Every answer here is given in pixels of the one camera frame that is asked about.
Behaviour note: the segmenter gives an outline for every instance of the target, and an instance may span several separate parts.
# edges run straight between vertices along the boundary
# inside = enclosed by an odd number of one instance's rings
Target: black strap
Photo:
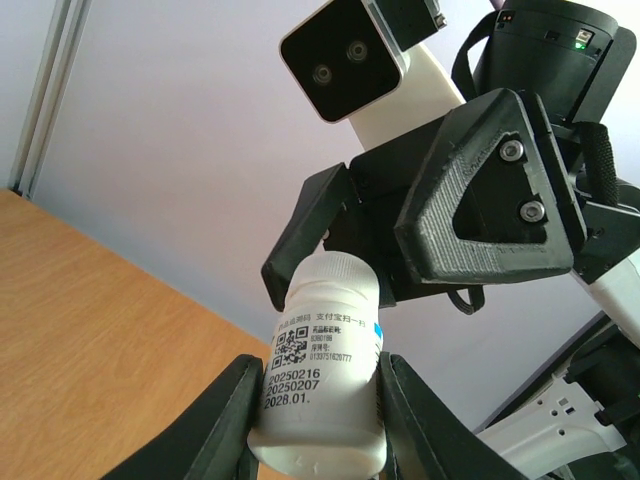
[[[607,127],[600,123],[578,123],[580,145],[591,197],[608,207],[618,206],[618,178]]]
[[[451,78],[467,101],[478,96],[476,85],[471,75],[471,67],[469,66],[469,50],[493,33],[498,21],[498,15],[500,15],[499,11],[492,12],[480,21],[476,28],[471,31],[462,47],[460,47],[456,61],[453,63]]]
[[[457,291],[447,292],[447,294],[449,295],[451,303],[453,303],[458,310],[465,315],[473,315],[484,307],[484,289],[482,285],[478,285],[469,287],[467,291],[469,292],[469,303],[467,303]]]

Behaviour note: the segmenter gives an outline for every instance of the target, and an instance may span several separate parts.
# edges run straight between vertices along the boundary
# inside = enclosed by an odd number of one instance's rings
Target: white plastic casing
[[[464,103],[444,67],[420,43],[410,48],[400,86],[349,117],[365,150],[432,122]]]
[[[640,249],[593,284],[581,284],[620,331],[640,348]]]
[[[295,478],[364,480],[386,461],[377,396],[379,285],[342,252],[298,266],[275,328],[249,447]]]
[[[626,445],[613,425],[605,427],[596,420],[600,410],[579,384],[556,378],[536,399],[478,438],[534,480],[581,458]]]

